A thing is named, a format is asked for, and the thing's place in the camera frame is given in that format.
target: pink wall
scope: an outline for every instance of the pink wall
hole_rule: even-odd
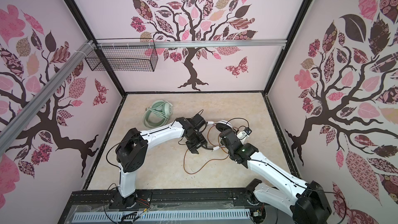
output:
[[[234,5],[234,0],[197,0],[196,7],[187,0],[141,1],[76,0],[96,38],[153,37],[155,40],[159,38],[157,41],[192,41],[197,36],[200,40],[213,40],[215,36],[223,34],[220,40],[228,40],[231,34],[236,34],[230,37],[235,39],[284,39],[302,2],[236,0]],[[167,56],[164,49],[158,49],[159,60],[155,72],[116,74],[126,91],[263,90],[280,47],[239,49],[223,52],[209,47],[200,50],[201,54],[206,54],[206,58],[201,56],[199,59],[196,57],[198,50],[188,49],[186,56],[183,48],[166,50],[170,55]],[[245,57],[247,70],[238,67]],[[226,67],[240,74],[236,77]]]
[[[3,129],[86,39],[63,0],[1,0],[0,37]],[[73,71],[0,158],[2,223],[58,221],[120,100],[106,72]]]
[[[343,223],[396,222],[397,5],[315,0],[270,92],[303,178],[345,197]]]

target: tree decal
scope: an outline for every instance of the tree decal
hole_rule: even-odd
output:
[[[254,18],[243,18],[250,5],[243,5],[247,0],[132,0],[140,17],[132,17],[130,24],[141,38],[152,37],[156,41],[192,41],[206,40],[250,40],[256,31],[247,30],[255,21]],[[170,58],[174,62],[183,62],[188,69],[190,78],[179,86],[191,85],[192,89],[201,91],[197,85],[208,85],[202,82],[193,67],[193,58],[210,56],[220,60],[238,52],[238,47],[218,47],[211,50],[207,47],[159,48],[157,53],[163,54],[164,60]],[[229,66],[232,75],[246,71],[247,66]]]
[[[7,25],[9,22],[15,22],[20,26],[25,26],[25,22],[18,19],[18,9],[13,5],[8,5],[9,16],[0,20],[2,26],[2,36],[7,34],[7,28],[13,27]],[[0,54],[3,58],[5,67],[0,72],[0,95],[8,98],[8,101],[0,101],[0,115],[8,113],[9,119],[0,117],[0,122],[8,125],[16,115],[27,105],[29,99],[41,90],[50,80],[49,71],[58,72],[57,63],[64,63],[70,57],[69,43],[64,42],[62,46],[57,47],[57,43],[49,32],[44,36],[42,26],[32,16],[24,13],[26,21],[32,27],[30,37],[20,39],[17,42],[15,50],[17,56],[11,52],[10,47],[4,47],[0,44]],[[10,32],[13,37],[20,37],[20,32]],[[39,59],[44,61],[45,68],[39,69]],[[83,94],[86,87],[86,78],[79,78],[83,69],[81,62],[75,70],[68,76],[66,81],[53,93],[52,97],[46,102],[42,109],[37,113],[40,122],[23,130],[17,137],[17,140],[23,140],[22,144],[11,146],[7,151],[19,149],[14,161],[18,165],[19,171],[24,174],[35,177],[35,166],[40,163],[48,162],[51,159],[52,152],[60,149],[79,150],[82,158],[82,177],[86,167],[87,156],[94,156],[98,148],[92,151],[97,135],[88,142],[79,139],[70,139],[63,137],[60,129],[67,127],[67,119],[73,116],[67,111],[70,107],[78,107],[83,102],[78,98]],[[99,91],[106,93],[105,87],[97,87]]]
[[[306,114],[304,127],[299,136],[285,131],[293,141],[293,155],[296,151],[304,165],[302,145],[306,143],[309,132],[320,125],[319,135],[324,135],[326,145],[332,146],[336,141],[339,168],[345,164],[355,181],[378,201],[379,178],[391,199],[398,203],[397,177],[385,175],[397,173],[396,166],[385,158],[395,156],[398,147],[382,145],[366,136],[369,133],[383,133],[398,138],[395,130],[380,126],[386,121],[398,124],[398,109],[389,107],[398,103],[398,86],[385,88],[385,85],[396,82],[398,70],[398,52],[396,49],[385,50],[388,43],[393,42],[390,46],[394,45],[385,21],[392,20],[394,29],[397,24],[395,15],[386,15],[382,7],[376,16],[374,11],[377,5],[376,0],[359,0],[359,11],[365,19],[356,14],[344,15],[341,18],[345,21],[345,31],[338,30],[332,22],[322,41],[316,39],[309,45],[310,58],[301,63],[303,69],[294,77],[303,89],[298,98],[303,100],[302,108]],[[368,32],[366,21],[371,22]],[[346,37],[352,45],[345,44]],[[359,91],[365,96],[359,97]],[[351,128],[351,124],[361,124],[362,128]],[[344,141],[348,150],[341,146]],[[362,157],[360,154],[375,154],[379,158]]]

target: side wall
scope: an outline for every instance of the side wall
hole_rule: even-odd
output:
[[[328,223],[393,223],[398,204],[398,0],[315,0],[270,99]]]
[[[86,41],[63,0],[0,2],[0,130]],[[56,223],[121,96],[83,61],[0,157],[2,223]]]

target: headphones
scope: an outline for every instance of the headphones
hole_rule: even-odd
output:
[[[142,123],[148,128],[156,128],[165,125],[170,116],[173,114],[173,105],[165,99],[157,100],[152,103],[151,107],[145,109],[144,116],[142,117]],[[153,113],[159,118],[162,118],[159,122],[152,122],[149,120],[150,114]]]

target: aluminum rail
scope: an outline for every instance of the aluminum rail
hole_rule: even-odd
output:
[[[97,40],[98,47],[112,46],[142,46],[146,42],[117,42],[122,39]],[[182,42],[155,42],[155,47],[230,47],[230,46],[285,46],[286,39],[255,39],[255,40],[228,40],[228,41],[182,41]]]
[[[0,136],[0,156],[6,151],[12,142],[18,137],[20,132],[36,116],[42,106],[57,90],[59,85],[66,80],[68,75],[77,65],[93,50],[93,42],[86,41],[71,58],[59,69],[49,82],[27,103],[22,111],[3,129]]]

